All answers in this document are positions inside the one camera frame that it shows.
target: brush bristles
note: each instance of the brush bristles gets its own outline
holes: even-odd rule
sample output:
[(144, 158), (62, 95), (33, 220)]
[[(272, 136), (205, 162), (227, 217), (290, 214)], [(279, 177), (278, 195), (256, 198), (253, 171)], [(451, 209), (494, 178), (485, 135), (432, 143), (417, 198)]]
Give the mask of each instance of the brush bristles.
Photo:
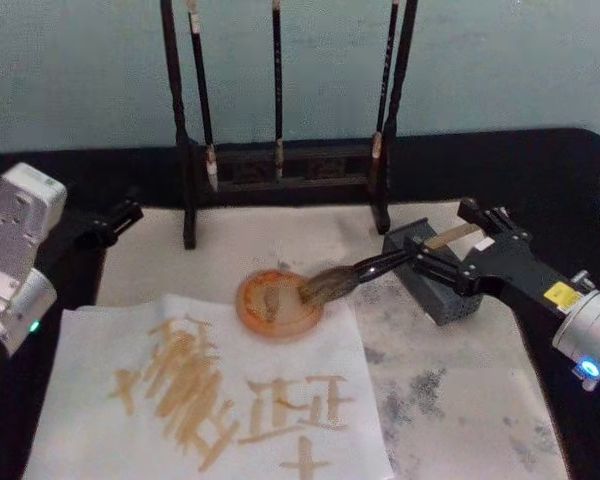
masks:
[(335, 267), (307, 280), (298, 287), (298, 293), (303, 303), (320, 307), (348, 295), (359, 284), (353, 267)]

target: metal cylinder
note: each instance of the metal cylinder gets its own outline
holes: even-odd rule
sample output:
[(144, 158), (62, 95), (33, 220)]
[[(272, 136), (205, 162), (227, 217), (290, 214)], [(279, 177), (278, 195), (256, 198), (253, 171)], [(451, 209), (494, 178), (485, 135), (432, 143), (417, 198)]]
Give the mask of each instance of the metal cylinder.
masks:
[(600, 292), (583, 297), (567, 315), (553, 346), (576, 362), (574, 373), (592, 390), (600, 381)]

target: yellow label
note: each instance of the yellow label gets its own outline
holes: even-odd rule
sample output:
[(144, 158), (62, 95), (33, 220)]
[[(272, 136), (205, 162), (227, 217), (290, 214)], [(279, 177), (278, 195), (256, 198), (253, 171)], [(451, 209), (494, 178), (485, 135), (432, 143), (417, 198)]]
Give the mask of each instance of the yellow label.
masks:
[(558, 282), (544, 294), (544, 298), (555, 303), (560, 310), (566, 312), (573, 307), (582, 295), (566, 283)]

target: wooden handle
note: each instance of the wooden handle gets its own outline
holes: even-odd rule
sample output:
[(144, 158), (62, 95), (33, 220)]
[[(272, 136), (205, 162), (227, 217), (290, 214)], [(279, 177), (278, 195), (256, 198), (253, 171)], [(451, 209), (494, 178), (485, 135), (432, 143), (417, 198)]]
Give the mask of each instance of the wooden handle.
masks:
[(437, 250), (442, 248), (454, 240), (458, 240), (462, 237), (466, 237), (467, 235), (471, 235), (472, 233), (480, 231), (480, 227), (473, 223), (465, 223), (460, 225), (459, 227), (452, 228), (451, 230), (447, 230), (446, 232), (441, 233), (440, 235), (436, 235), (435, 237), (431, 237), (429, 240), (424, 242), (424, 246), (431, 249)]

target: orange dish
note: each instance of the orange dish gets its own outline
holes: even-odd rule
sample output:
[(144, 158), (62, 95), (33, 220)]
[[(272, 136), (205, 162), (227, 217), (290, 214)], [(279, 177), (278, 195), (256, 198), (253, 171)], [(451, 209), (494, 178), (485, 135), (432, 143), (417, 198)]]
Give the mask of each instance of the orange dish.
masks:
[(322, 307), (304, 305), (298, 287), (305, 277), (280, 270), (255, 272), (238, 288), (238, 317), (249, 330), (269, 338), (288, 338), (313, 328)]

